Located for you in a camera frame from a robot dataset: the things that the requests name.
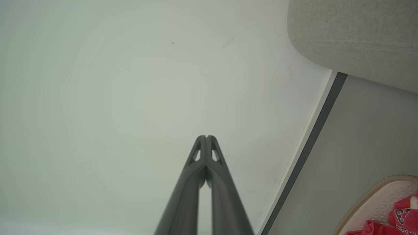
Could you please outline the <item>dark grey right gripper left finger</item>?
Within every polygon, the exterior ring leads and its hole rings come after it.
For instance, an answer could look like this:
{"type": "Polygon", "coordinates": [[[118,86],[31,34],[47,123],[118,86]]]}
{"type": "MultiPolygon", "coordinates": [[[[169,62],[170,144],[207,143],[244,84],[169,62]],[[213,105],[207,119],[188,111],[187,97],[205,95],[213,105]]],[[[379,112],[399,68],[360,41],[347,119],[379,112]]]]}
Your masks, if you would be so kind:
{"type": "Polygon", "coordinates": [[[196,235],[200,188],[206,180],[206,136],[198,136],[168,204],[158,223],[155,235],[196,235]]]}

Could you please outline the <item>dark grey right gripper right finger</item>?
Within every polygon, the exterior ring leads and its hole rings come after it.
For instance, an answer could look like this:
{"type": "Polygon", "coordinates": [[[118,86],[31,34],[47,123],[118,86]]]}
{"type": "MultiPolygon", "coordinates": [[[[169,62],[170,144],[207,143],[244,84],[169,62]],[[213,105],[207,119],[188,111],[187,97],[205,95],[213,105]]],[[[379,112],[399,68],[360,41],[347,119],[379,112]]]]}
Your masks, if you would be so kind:
{"type": "Polygon", "coordinates": [[[252,235],[243,203],[221,152],[217,139],[206,139],[207,182],[212,191],[212,233],[252,235]]]}

